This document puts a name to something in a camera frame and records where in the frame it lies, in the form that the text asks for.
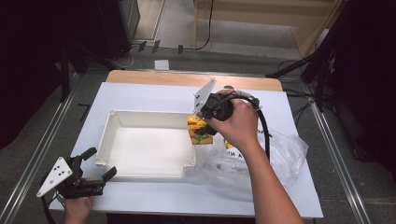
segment floor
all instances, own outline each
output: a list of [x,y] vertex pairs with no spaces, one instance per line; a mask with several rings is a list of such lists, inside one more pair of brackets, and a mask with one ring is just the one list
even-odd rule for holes
[[[185,47],[191,46],[191,9],[191,0],[166,0],[158,31],[151,36],[151,38],[154,37],[153,40],[161,40],[160,46],[163,49],[154,54],[149,49],[141,52],[134,49],[132,51],[134,64],[127,69],[154,69],[155,61],[168,60],[170,70],[235,73],[240,76],[263,77],[264,74],[274,73],[287,65],[283,63],[286,60],[300,58],[298,50],[290,40],[291,33],[287,27],[257,27],[218,21],[212,23],[214,32],[207,49],[197,52],[186,51],[183,54],[177,54],[176,49],[165,49],[165,47],[175,48],[179,44]],[[220,27],[229,26],[233,27],[233,31],[229,33],[227,39],[220,38],[220,33],[216,32]],[[202,27],[202,32],[198,39],[200,43],[203,43],[206,37],[205,21],[201,21],[200,27]],[[130,61],[129,55],[117,60],[122,64]],[[24,200],[16,205],[19,209],[15,212],[12,223],[45,222],[41,204],[35,196],[39,189],[40,178],[51,167],[53,160],[59,156],[70,155],[83,125],[81,118],[85,107],[78,104],[92,103],[101,82],[106,80],[107,74],[108,71],[103,66],[90,63],[88,73],[79,76],[70,106],[57,133],[51,138],[47,155],[30,188],[22,194]],[[304,85],[298,79],[300,74],[299,70],[295,70],[287,77],[281,78],[283,88],[304,92]],[[5,159],[0,163],[2,170],[0,208],[2,210],[6,207],[9,196],[20,180],[26,164],[34,155],[35,148],[40,144],[41,136],[45,134],[53,114],[58,109],[60,92],[61,90],[57,90],[48,98],[16,141],[0,150],[0,158]],[[295,111],[306,105],[308,99],[307,97],[290,97],[289,101],[291,110]],[[396,223],[396,184],[390,173],[374,161],[356,160],[352,145],[340,120],[330,110],[325,110],[325,115],[372,223]],[[299,135],[310,146],[306,157],[324,214],[324,218],[307,219],[305,223],[358,223],[311,109],[306,109],[301,115],[297,129]],[[52,214],[55,220],[61,223],[64,214],[60,212],[52,212]],[[187,218],[186,220],[185,223],[208,222],[205,218]],[[89,223],[106,223],[106,215],[93,212]]]

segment clear plastic bag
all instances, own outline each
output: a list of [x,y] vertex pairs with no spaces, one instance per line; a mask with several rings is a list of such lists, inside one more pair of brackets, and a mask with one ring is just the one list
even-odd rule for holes
[[[298,135],[285,135],[269,130],[271,165],[285,189],[293,186],[303,168],[308,145]],[[258,132],[264,147],[264,134]],[[194,167],[206,183],[227,197],[251,201],[248,167],[236,148],[227,149],[220,134],[213,145],[196,146],[197,163]]]

